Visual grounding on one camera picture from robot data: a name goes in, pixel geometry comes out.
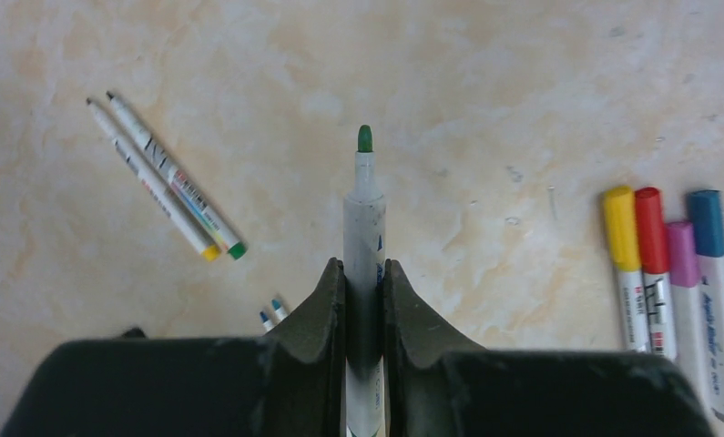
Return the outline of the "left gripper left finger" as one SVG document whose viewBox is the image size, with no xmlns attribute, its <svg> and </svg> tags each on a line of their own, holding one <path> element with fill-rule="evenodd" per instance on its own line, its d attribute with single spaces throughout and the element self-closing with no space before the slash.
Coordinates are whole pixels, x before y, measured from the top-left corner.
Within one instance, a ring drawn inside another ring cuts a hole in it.
<svg viewBox="0 0 724 437">
<path fill-rule="evenodd" d="M 66 342 L 37 367 L 4 436 L 342 436 L 345 279 L 254 337 Z"/>
</svg>

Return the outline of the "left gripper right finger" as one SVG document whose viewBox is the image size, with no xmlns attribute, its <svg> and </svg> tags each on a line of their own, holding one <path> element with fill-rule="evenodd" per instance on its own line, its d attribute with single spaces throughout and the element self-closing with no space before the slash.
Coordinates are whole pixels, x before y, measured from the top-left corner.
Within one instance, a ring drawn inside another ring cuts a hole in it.
<svg viewBox="0 0 724 437">
<path fill-rule="evenodd" d="M 382 283 L 392 436 L 710 436 L 672 362 L 632 351 L 491 350 L 388 260 Z"/>
</svg>

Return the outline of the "teal cap white marker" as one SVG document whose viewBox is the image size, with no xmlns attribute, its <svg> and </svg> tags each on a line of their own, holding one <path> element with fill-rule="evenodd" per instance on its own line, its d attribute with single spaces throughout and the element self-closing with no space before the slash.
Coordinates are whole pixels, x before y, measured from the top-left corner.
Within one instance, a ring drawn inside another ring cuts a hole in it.
<svg viewBox="0 0 724 437">
<path fill-rule="evenodd" d="M 274 313 L 278 323 L 281 323 L 290 315 L 289 311 L 282 304 L 280 299 L 272 299 L 270 301 L 270 304 L 272 306 L 273 313 Z"/>
</svg>

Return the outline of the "purple cap white marker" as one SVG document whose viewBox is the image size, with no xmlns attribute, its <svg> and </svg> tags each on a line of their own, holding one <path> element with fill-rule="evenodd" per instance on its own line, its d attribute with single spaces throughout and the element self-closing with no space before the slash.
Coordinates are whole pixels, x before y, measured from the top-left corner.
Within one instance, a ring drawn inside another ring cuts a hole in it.
<svg viewBox="0 0 724 437">
<path fill-rule="evenodd" d="M 266 310 L 259 312 L 261 324 L 266 332 L 270 332 L 275 328 L 275 323 L 270 318 L 269 313 Z"/>
</svg>

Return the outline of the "orange cap white marker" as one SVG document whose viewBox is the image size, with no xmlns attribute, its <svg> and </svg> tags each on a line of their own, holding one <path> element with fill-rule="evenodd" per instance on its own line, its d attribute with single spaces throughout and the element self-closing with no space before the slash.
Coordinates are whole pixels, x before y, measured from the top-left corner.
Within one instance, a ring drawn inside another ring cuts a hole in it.
<svg viewBox="0 0 724 437">
<path fill-rule="evenodd" d="M 644 281 L 639 256 L 634 190 L 618 186 L 602 198 L 609 256 L 614 265 L 625 344 L 650 352 Z"/>
</svg>

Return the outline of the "yellow cap white marker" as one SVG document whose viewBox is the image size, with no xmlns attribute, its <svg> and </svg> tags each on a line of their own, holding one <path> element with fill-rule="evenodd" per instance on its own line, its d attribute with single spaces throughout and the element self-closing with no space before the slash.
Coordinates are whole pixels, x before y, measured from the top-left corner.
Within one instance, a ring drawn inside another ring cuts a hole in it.
<svg viewBox="0 0 724 437">
<path fill-rule="evenodd" d="M 189 216 L 177 196 L 138 152 L 132 139 L 95 99 L 88 97 L 86 104 L 97 124 L 115 146 L 116 152 L 194 251 L 206 261 L 217 259 L 221 255 L 218 246 Z"/>
</svg>

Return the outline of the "green end white marker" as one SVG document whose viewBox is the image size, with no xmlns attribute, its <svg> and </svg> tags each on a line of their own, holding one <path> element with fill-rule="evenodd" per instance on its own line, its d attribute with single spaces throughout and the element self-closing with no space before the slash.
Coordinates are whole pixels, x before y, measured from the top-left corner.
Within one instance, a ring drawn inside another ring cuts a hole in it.
<svg viewBox="0 0 724 437">
<path fill-rule="evenodd" d="M 107 99 L 123 128 L 135 140 L 146 161 L 178 198 L 180 204 L 223 253 L 242 258 L 248 248 L 179 162 L 167 152 L 156 134 L 119 93 L 108 90 Z"/>
</svg>

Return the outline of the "light blue cap marker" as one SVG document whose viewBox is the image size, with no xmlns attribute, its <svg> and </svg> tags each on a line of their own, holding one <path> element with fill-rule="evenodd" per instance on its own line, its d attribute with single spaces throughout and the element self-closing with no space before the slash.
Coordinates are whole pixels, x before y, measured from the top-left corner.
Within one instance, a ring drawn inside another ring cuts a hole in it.
<svg viewBox="0 0 724 437">
<path fill-rule="evenodd" d="M 343 199 L 346 280 L 346 426 L 353 436 L 384 433 L 378 285 L 384 275 L 386 200 L 375 182 L 372 129 L 359 128 L 354 182 Z"/>
</svg>

